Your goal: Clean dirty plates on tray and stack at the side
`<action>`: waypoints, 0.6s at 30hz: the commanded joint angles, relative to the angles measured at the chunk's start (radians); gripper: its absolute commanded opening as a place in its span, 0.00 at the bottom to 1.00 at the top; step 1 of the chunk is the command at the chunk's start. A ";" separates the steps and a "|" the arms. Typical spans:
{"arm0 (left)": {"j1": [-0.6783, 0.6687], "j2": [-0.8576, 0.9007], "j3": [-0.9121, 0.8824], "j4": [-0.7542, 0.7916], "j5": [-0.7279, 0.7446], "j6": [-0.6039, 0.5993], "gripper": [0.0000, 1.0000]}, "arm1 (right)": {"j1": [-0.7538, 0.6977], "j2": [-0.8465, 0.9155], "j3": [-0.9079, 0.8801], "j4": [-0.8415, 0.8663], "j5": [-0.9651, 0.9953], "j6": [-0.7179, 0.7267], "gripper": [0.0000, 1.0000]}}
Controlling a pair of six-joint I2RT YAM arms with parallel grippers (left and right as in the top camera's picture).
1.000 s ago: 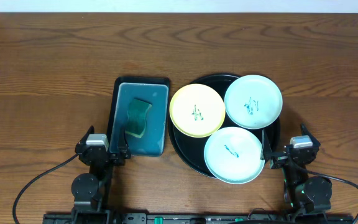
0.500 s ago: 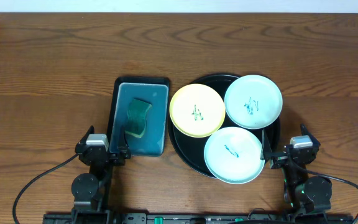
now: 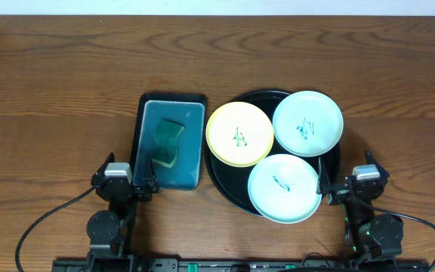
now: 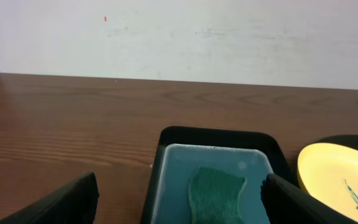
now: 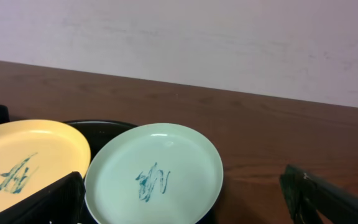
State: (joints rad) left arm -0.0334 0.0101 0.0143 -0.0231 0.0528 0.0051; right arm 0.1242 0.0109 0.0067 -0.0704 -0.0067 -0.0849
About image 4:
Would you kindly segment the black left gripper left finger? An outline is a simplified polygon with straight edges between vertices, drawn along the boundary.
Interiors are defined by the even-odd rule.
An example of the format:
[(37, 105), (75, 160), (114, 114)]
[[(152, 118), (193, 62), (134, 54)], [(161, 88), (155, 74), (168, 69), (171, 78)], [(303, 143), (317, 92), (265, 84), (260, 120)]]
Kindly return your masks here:
[(90, 172), (1, 219), (0, 224), (93, 224), (98, 198), (96, 176)]

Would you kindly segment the green yellow sponge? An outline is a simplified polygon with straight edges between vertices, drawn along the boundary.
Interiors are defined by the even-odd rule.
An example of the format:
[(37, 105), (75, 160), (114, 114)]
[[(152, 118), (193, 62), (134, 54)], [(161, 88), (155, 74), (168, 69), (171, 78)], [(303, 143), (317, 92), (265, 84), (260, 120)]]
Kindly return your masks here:
[(192, 224), (243, 224), (239, 199), (247, 179), (200, 167), (188, 185)]

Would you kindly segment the yellow plate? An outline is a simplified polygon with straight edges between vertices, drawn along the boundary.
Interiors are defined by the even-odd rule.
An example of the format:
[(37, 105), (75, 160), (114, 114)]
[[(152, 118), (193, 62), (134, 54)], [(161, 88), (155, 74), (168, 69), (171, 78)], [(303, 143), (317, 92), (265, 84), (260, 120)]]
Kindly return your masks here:
[(303, 148), (297, 160), (301, 188), (358, 222), (358, 150), (332, 143)]

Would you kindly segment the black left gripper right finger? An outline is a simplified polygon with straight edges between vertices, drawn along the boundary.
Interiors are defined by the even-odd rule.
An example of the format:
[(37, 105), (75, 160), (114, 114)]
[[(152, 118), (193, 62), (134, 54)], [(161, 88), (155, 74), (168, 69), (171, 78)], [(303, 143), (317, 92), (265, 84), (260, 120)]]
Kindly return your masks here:
[(270, 223), (355, 223), (276, 174), (267, 175), (260, 194)]

